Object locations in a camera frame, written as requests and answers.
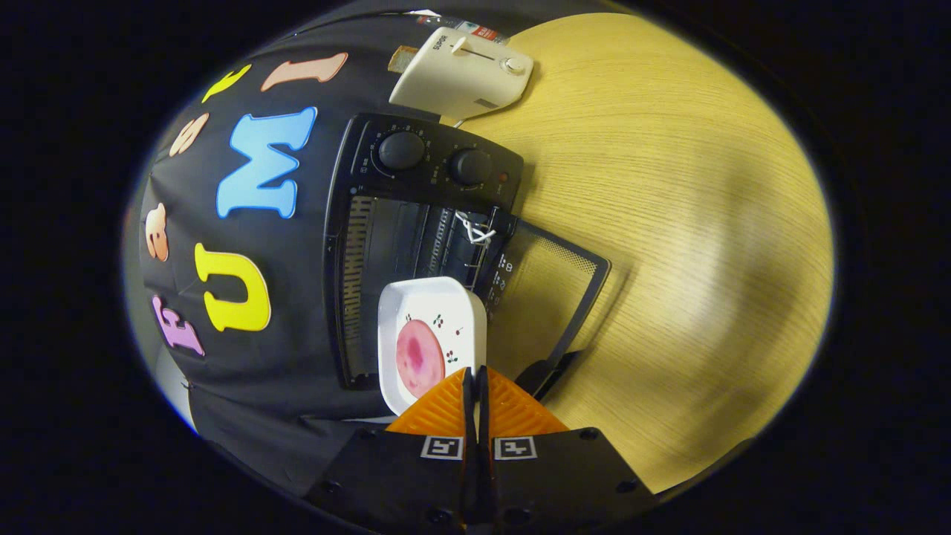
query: foam letter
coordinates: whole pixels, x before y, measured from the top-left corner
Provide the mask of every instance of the foam letter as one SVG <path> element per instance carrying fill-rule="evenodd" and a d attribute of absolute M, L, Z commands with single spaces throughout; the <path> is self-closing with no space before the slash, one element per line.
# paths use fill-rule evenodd
<path fill-rule="evenodd" d="M 267 75 L 264 84 L 261 85 L 261 92 L 273 88 L 284 82 L 293 82 L 295 80 L 317 79 L 319 82 L 331 80 L 347 61 L 347 53 L 330 56 L 328 58 L 304 61 L 301 63 L 291 63 L 285 61 Z"/>
<path fill-rule="evenodd" d="M 162 327 L 162 333 L 165 335 L 165 341 L 172 347 L 182 346 L 194 350 L 199 355 L 204 356 L 202 344 L 195 335 L 195 328 L 188 322 L 179 322 L 182 318 L 171 308 L 162 308 L 162 298 L 158 295 L 152 297 L 152 307 L 155 308 L 155 317 L 159 319 L 159 326 Z"/>
<path fill-rule="evenodd" d="M 204 308 L 211 325 L 219 331 L 226 328 L 263 330 L 271 321 L 271 303 L 267 284 L 261 271 L 246 256 L 230 252 L 208 252 L 202 244 L 195 244 L 195 269 L 202 282 L 209 274 L 238 277 L 247 288 L 247 301 L 233 303 L 219 301 L 210 291 L 204 293 Z"/>
<path fill-rule="evenodd" d="M 146 215 L 146 247 L 152 258 L 168 260 L 168 234 L 165 232 L 165 205 L 159 203 Z"/>
<path fill-rule="evenodd" d="M 195 141 L 196 137 L 198 137 L 198 132 L 202 131 L 202 127 L 207 122 L 207 113 L 203 113 L 198 119 L 192 119 L 191 121 L 188 121 L 188 124 L 182 128 L 182 131 L 179 132 L 179 136 L 176 137 L 175 141 L 172 143 L 172 148 L 168 151 L 168 155 L 174 156 L 176 154 L 181 154 L 185 152 L 186 149 L 191 147 L 191 143 Z"/>
<path fill-rule="evenodd" d="M 248 72 L 249 70 L 251 70 L 251 66 L 245 65 L 243 69 L 238 71 L 238 74 L 235 74 L 234 70 L 226 74 L 224 78 L 215 82 L 214 86 L 211 86 L 210 88 L 208 88 L 208 92 L 204 94 L 204 98 L 202 99 L 202 104 L 204 104 L 204 101 L 208 100 L 209 96 L 213 94 L 218 94 L 224 91 L 225 89 L 228 89 L 231 86 L 233 86 L 235 82 L 240 80 L 241 77 L 244 76 L 244 74 Z"/>
<path fill-rule="evenodd" d="M 231 132 L 231 148 L 251 161 L 224 177 L 218 184 L 218 217 L 224 219 L 233 208 L 275 209 L 282 218 L 294 215 L 297 204 L 297 183 L 291 179 L 276 188 L 262 185 L 296 169 L 300 162 L 274 149 L 287 145 L 300 150 L 310 137 L 317 119 L 317 109 L 304 108 L 299 113 L 255 118 L 247 114 Z"/>

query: metal grill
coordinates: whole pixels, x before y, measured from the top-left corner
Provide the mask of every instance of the metal grill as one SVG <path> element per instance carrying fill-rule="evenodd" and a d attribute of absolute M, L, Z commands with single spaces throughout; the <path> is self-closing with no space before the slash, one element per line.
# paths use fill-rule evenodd
<path fill-rule="evenodd" d="M 360 279 L 367 235 L 373 221 L 371 197 L 354 197 L 350 202 L 347 238 L 343 252 L 343 346 L 347 354 L 360 355 Z"/>

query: white string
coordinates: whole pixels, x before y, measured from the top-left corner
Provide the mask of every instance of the white string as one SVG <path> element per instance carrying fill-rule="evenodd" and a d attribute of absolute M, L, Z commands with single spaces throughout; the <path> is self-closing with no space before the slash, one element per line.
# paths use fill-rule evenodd
<path fill-rule="evenodd" d="M 488 232 L 483 232 L 478 228 L 473 228 L 472 221 L 469 221 L 469 216 L 465 212 L 456 210 L 456 218 L 462 222 L 462 225 L 466 228 L 466 232 L 469 233 L 469 243 L 478 244 L 485 242 L 485 245 L 489 245 L 492 240 L 491 238 L 495 236 L 494 230 L 489 230 Z"/>

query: yellow letter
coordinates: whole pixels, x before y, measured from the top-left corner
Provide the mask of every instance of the yellow letter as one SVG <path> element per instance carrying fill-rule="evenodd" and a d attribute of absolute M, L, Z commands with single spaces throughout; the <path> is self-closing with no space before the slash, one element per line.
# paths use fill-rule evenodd
<path fill-rule="evenodd" d="M 267 284 L 257 266 L 246 256 L 230 252 L 208 252 L 202 244 L 195 244 L 195 269 L 202 282 L 209 274 L 238 277 L 247 288 L 247 301 L 232 303 L 219 301 L 210 291 L 204 293 L 204 309 L 211 325 L 218 331 L 226 327 L 239 330 L 263 330 L 271 321 L 271 303 Z"/>
<path fill-rule="evenodd" d="M 235 74 L 235 71 L 232 70 L 224 78 L 222 78 L 218 82 L 215 82 L 215 85 L 208 88 L 208 92 L 204 94 L 204 98 L 202 99 L 202 104 L 204 104 L 204 101 L 208 100 L 209 96 L 216 93 L 220 93 L 224 91 L 225 89 L 228 89 L 231 86 L 233 86 L 234 83 L 237 82 L 242 76 L 244 76 L 244 74 L 248 72 L 249 70 L 251 70 L 251 66 L 245 65 L 244 69 L 241 69 L 240 71 L 238 71 L 238 74 Z"/>

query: black cloth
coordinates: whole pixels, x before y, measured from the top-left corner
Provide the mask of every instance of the black cloth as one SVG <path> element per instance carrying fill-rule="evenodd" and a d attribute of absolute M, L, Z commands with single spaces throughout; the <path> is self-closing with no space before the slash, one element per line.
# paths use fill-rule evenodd
<path fill-rule="evenodd" d="M 376 110 L 416 117 L 437 117 L 392 106 L 387 99 L 398 74 L 386 69 L 399 45 L 420 45 L 429 35 L 413 17 L 381 17 L 340 23 L 268 47 L 228 69 L 252 69 L 236 84 L 202 103 L 202 94 L 186 106 L 155 149 L 146 174 L 141 221 L 158 203 L 165 205 L 169 256 L 150 257 L 145 234 L 139 257 L 145 289 L 139 307 L 151 309 L 152 295 L 190 323 L 204 356 L 187 347 L 172 347 L 176 364 L 195 388 L 280 418 L 316 414 L 342 419 L 389 414 L 378 391 L 344 390 L 327 335 L 321 279 L 323 218 L 340 139 L 350 117 Z M 316 80 L 260 87 L 268 74 L 286 62 L 330 57 L 345 51 L 346 62 L 326 83 Z M 220 79 L 224 73 L 216 73 Z M 318 116 L 303 148 L 286 150 L 297 169 L 281 178 L 297 182 L 297 207 L 289 219 L 274 210 L 235 209 L 225 218 L 216 211 L 218 185 L 247 158 L 230 147 L 234 126 L 246 114 L 265 117 L 300 112 L 314 106 Z M 195 142 L 169 157 L 179 130 L 209 113 Z M 237 253 L 251 259 L 267 284 L 271 318 L 260 331 L 217 331 L 205 309 L 204 294 L 243 302 L 247 293 L 236 277 L 198 278 L 194 247 Z"/>
<path fill-rule="evenodd" d="M 328 341 L 321 249 L 340 139 L 349 118 L 360 111 L 438 120 L 429 113 L 390 105 L 389 94 L 399 75 L 386 69 L 398 46 L 418 47 L 433 29 L 417 24 L 413 15 L 352 17 L 352 9 L 359 7 L 356 4 L 342 15 L 345 20 L 325 24 L 329 19 L 321 19 L 325 25 L 316 30 L 291 32 L 223 72 L 210 73 L 156 144 L 154 158 L 143 173 L 139 226 L 132 226 L 140 235 L 138 267 L 144 287 L 136 290 L 131 306 L 148 310 L 150 323 L 137 325 L 135 330 L 160 332 L 152 311 L 153 295 L 159 295 L 164 307 L 194 327 L 204 355 L 178 346 L 170 347 L 169 352 L 190 383 L 190 410 L 198 433 L 297 496 L 310 488 L 354 429 L 379 426 L 339 420 L 391 414 L 378 390 L 354 391 L 340 386 L 335 353 Z M 565 12 L 546 10 L 546 18 L 574 14 L 585 3 L 569 4 Z M 373 7 L 366 4 L 367 10 Z M 534 14 L 521 12 L 515 26 L 512 16 L 492 17 L 492 23 L 474 22 L 511 34 L 543 22 L 542 10 L 538 4 Z M 477 13 L 462 10 L 453 14 L 472 20 L 471 15 Z M 341 15 L 332 14 L 332 18 Z M 347 60 L 325 83 L 291 82 L 260 91 L 267 75 L 286 61 L 297 63 L 339 52 L 347 52 Z M 247 64 L 252 65 L 251 70 L 237 83 L 201 102 L 206 88 L 228 71 L 237 72 Z M 298 184 L 294 215 L 282 219 L 273 210 L 238 209 L 220 218 L 215 209 L 218 184 L 247 162 L 230 147 L 237 122 L 246 114 L 260 118 L 296 113 L 309 106 L 318 109 L 318 116 L 305 146 L 296 151 L 279 148 L 300 162 L 282 177 Z M 208 122 L 193 144 L 169 156 L 181 128 L 206 112 Z M 165 205 L 167 214 L 166 262 L 150 256 L 141 231 L 148 212 L 158 203 Z M 244 255 L 255 263 L 267 284 L 272 310 L 265 329 L 219 332 L 211 325 L 204 305 L 206 291 L 216 299 L 234 302 L 244 301 L 247 294 L 235 277 L 211 276 L 202 282 L 195 268 L 196 243 L 208 251 Z M 133 324 L 142 322 L 142 314 L 131 315 L 138 317 L 133 317 Z M 154 347 L 144 340 L 140 343 L 145 351 Z"/>

